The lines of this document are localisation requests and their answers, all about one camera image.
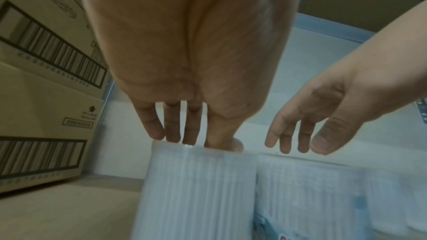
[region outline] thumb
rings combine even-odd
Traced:
[[[367,119],[368,106],[366,104],[361,100],[344,98],[311,140],[311,150],[318,154],[328,155],[347,144]]]

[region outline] barcode border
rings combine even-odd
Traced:
[[[38,137],[17,137],[17,136],[15,136],[15,137],[0,136],[0,141],[83,143],[83,146],[81,148],[81,152],[79,155],[79,159],[77,160],[77,165],[61,167],[61,168],[54,168],[54,169],[44,169],[44,170],[38,170],[38,171],[32,171],[32,172],[21,172],[21,173],[9,174],[9,175],[0,176],[0,180],[17,178],[17,177],[22,177],[22,176],[32,176],[32,175],[37,175],[37,174],[46,173],[46,172],[57,172],[57,171],[66,171],[66,170],[71,170],[71,169],[77,169],[80,166],[80,162],[81,162],[81,159],[83,157],[83,153],[85,152],[86,144],[88,142],[88,140],[38,138]]]
[[[65,68],[62,68],[61,66],[59,66],[59,65],[57,65],[55,63],[52,63],[52,62],[44,60],[43,58],[41,58],[40,56],[36,55],[35,53],[33,53],[33,52],[31,52],[31,51],[29,51],[27,49],[24,49],[24,48],[21,48],[21,47],[17,46],[14,43],[10,42],[9,40],[7,40],[7,39],[5,39],[5,38],[3,38],[1,36],[0,36],[0,41],[8,44],[9,46],[14,47],[15,49],[17,49],[19,51],[25,52],[26,54],[29,54],[32,57],[35,57],[35,58],[39,59],[40,61],[43,61],[43,62],[45,62],[46,64],[48,64],[48,65],[50,65],[52,67],[55,67],[55,68],[57,68],[59,70],[62,70],[63,72],[66,72],[67,74],[69,74],[69,75],[71,75],[71,76],[73,76],[75,78],[78,78],[78,79],[80,79],[80,80],[82,80],[82,81],[84,81],[84,82],[86,82],[86,83],[88,83],[90,85],[93,85],[96,88],[99,88],[99,89],[102,88],[102,85],[104,84],[105,77],[107,76],[107,69],[106,68],[104,68],[101,64],[97,63],[95,60],[93,60],[92,57],[89,57],[88,55],[84,54],[82,51],[80,51],[76,47],[72,46],[69,42],[67,42],[66,40],[64,40],[63,38],[61,38],[59,35],[57,35],[56,33],[54,33],[52,30],[50,30],[49,28],[47,28],[44,24],[40,23],[39,21],[37,21],[36,19],[34,19],[33,17],[31,17],[28,13],[26,13],[23,10],[21,10],[20,8],[18,8],[15,4],[13,4],[12,2],[10,2],[9,0],[6,0],[3,3],[3,5],[0,7],[0,22],[3,20],[4,16],[9,11],[10,8],[16,9],[23,16],[25,16],[25,17],[29,18],[30,20],[33,20],[34,22],[36,22],[37,24],[39,24],[45,31],[47,31],[48,33],[52,34],[53,36],[55,36],[57,39],[59,39],[61,42],[65,43],[66,45],[68,45],[72,49],[76,50],[78,53],[80,53],[83,56],[87,57],[89,61],[92,61],[95,65],[98,65],[100,67],[100,69],[104,69],[105,72],[104,72],[104,75],[102,77],[101,83],[98,86],[95,83],[92,83],[91,81],[86,80],[83,77],[80,77],[78,75],[75,75],[74,73],[71,73],[70,71],[66,70]]]
[[[85,121],[85,120],[80,120],[80,119],[75,119],[75,118],[70,118],[70,117],[64,117],[64,120],[62,121],[62,125],[63,126],[69,126],[69,127],[75,127],[75,128],[87,128],[87,127],[80,127],[80,126],[74,126],[74,125],[67,125],[65,123],[65,120],[67,120],[67,119],[76,120],[76,121],[80,121],[80,122],[91,123],[92,126],[90,126],[90,128],[88,128],[88,129],[92,129],[93,125],[95,124],[95,122],[91,122],[91,121]]]

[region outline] person's right hand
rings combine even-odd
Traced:
[[[327,155],[363,123],[427,95],[427,1],[391,23],[352,54],[310,80],[275,116],[266,146]],[[329,118],[311,139],[316,123]]]

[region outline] plastic container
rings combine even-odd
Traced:
[[[408,239],[401,176],[366,171],[365,189],[375,239]]]
[[[372,239],[363,172],[261,156],[255,239]]]
[[[131,240],[250,240],[257,155],[154,141]]]
[[[427,179],[406,179],[404,196],[410,239],[427,240]]]

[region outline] barcode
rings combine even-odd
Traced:
[[[6,1],[0,8],[0,41],[97,88],[107,70],[47,27]]]
[[[86,140],[0,137],[0,179],[78,168]]]

